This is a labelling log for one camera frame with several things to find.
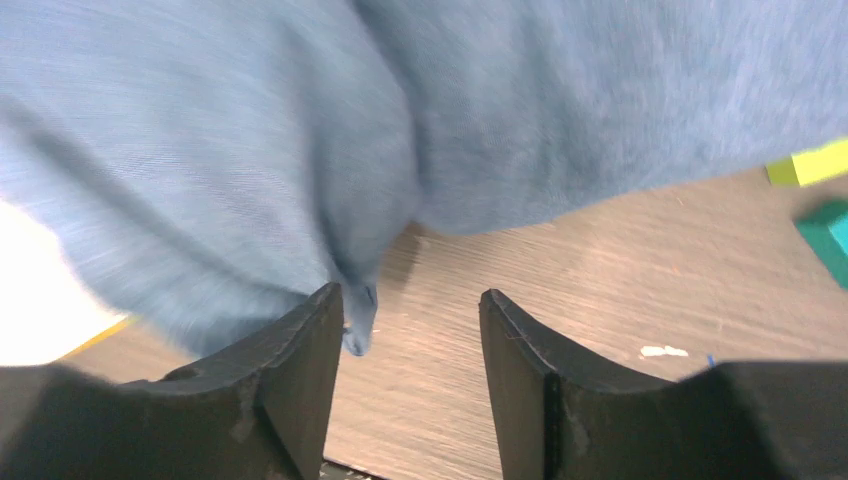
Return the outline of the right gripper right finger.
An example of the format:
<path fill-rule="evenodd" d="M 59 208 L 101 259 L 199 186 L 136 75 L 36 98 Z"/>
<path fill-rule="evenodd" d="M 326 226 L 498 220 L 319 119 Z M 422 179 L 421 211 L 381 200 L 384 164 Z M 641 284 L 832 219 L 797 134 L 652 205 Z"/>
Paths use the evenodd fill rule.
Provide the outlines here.
<path fill-rule="evenodd" d="M 479 304 L 507 479 L 843 479 L 847 366 L 731 362 L 677 382 L 613 362 L 498 290 Z"/>

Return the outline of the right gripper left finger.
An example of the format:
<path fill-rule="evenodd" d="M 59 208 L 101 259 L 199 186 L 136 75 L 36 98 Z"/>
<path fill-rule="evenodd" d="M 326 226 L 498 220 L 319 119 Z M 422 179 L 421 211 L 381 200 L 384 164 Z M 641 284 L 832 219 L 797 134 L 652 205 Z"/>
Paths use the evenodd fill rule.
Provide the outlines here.
<path fill-rule="evenodd" d="M 158 381 L 63 364 L 1 371 L 5 479 L 316 479 L 343 333 L 328 284 Z"/>

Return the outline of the white pillow with yellow band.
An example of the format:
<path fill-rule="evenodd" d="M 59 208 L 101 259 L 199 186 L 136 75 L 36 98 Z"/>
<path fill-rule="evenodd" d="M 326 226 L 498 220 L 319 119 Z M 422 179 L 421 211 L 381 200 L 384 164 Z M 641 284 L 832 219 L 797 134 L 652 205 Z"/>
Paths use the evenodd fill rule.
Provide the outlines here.
<path fill-rule="evenodd" d="M 106 307 L 69 267 L 57 237 L 1 203 L 1 365 L 33 366 L 75 355 L 135 319 Z"/>

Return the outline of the blue pillowcase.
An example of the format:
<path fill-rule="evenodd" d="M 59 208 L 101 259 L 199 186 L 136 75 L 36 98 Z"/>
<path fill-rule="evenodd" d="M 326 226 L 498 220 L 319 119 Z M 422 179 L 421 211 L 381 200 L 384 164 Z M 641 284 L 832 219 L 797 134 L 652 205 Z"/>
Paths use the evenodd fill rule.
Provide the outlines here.
<path fill-rule="evenodd" d="M 5 1 L 1 195 L 211 354 L 410 223 L 478 234 L 847 133 L 843 1 Z"/>

